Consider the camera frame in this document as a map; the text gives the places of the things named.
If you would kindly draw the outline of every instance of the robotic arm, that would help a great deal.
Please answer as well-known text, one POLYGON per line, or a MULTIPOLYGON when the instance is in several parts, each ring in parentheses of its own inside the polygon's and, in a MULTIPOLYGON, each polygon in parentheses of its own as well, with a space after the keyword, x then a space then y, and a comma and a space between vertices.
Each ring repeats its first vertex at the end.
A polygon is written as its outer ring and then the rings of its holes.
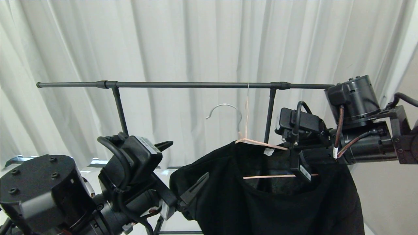
MULTIPOLYGON (((297 177, 310 181, 314 164, 418 164, 417 124, 411 130, 403 107, 397 106, 403 99, 418 107, 416 100, 397 93, 381 110, 368 76, 332 86, 325 94, 336 129, 326 128, 303 101, 296 110, 283 108, 278 118, 275 132, 289 148, 290 170, 297 177), (393 137, 383 118, 390 119, 393 137)), ((114 154, 99 175, 102 194, 90 197, 71 157, 44 155, 24 162, 0 179, 0 206, 9 216, 0 235, 12 224, 24 234, 117 235, 128 234, 135 223, 152 235, 147 218, 161 214, 167 220, 186 210, 209 178, 206 173, 177 198, 153 172, 172 141, 153 145, 123 133, 97 140, 114 154)))

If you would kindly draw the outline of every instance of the white label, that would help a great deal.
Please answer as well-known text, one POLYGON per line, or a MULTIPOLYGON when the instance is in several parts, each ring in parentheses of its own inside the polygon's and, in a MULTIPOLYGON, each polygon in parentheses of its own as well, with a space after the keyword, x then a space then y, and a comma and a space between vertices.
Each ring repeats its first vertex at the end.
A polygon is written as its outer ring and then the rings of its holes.
POLYGON ((309 180, 311 180, 311 174, 303 167, 303 165, 300 165, 299 169, 309 180))
POLYGON ((264 154, 267 156, 271 156, 274 153, 274 149, 273 148, 266 148, 264 150, 264 154))
POLYGON ((337 158, 338 158, 338 148, 335 148, 335 147, 334 147, 334 149, 333 149, 333 151, 332 151, 332 155, 333 155, 333 157, 334 157, 335 159, 337 159, 337 158))
POLYGON ((151 154, 157 154, 157 152, 160 152, 153 144, 151 144, 151 142, 147 138, 139 136, 137 136, 136 138, 141 142, 142 145, 144 145, 148 149, 148 151, 151 154))

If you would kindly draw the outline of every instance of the black fabric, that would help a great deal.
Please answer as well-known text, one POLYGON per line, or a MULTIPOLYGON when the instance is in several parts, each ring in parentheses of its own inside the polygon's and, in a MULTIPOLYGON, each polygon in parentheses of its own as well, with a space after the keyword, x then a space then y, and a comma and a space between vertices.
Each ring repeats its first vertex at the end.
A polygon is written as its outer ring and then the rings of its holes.
POLYGON ((364 234, 360 200, 347 166, 313 166, 320 176, 310 184, 295 177, 272 178, 271 192, 264 192, 259 190, 263 180, 242 177, 281 174, 288 166, 287 151, 266 156, 264 150, 233 142, 175 171, 170 189, 178 196, 209 172, 183 215, 196 220, 206 235, 364 234))

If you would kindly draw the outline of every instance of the beige wall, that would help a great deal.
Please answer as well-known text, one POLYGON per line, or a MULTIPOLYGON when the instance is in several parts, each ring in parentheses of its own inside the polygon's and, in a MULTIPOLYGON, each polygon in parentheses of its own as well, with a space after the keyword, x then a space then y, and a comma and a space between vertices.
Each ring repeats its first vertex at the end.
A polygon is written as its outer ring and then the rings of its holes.
MULTIPOLYGON (((398 89, 418 99, 418 53, 398 89)), ((399 102, 409 124, 418 118, 418 108, 399 102)), ((359 191, 365 222, 376 235, 416 235, 418 231, 418 166, 398 162, 358 164, 353 177, 359 191)))

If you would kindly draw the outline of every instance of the curtain fold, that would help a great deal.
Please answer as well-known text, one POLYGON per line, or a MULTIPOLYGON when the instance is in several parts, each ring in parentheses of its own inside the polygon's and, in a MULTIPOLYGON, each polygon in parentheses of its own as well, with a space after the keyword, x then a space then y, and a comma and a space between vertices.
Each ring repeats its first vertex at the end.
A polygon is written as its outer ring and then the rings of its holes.
MULTIPOLYGON (((394 92, 394 52, 413 50, 415 1, 1 1, 0 163, 66 154, 79 168, 109 158, 100 135, 121 131, 110 90, 36 88, 36 82, 292 82, 335 84, 370 75, 394 92)), ((412 54, 405 54, 409 61, 412 54)), ((162 167, 182 166, 237 139, 237 112, 262 141, 267 89, 120 89, 128 130, 173 140, 162 167)), ((335 123, 322 90, 277 91, 273 113, 305 100, 335 123)), ((270 135, 270 143, 280 136, 270 135)))

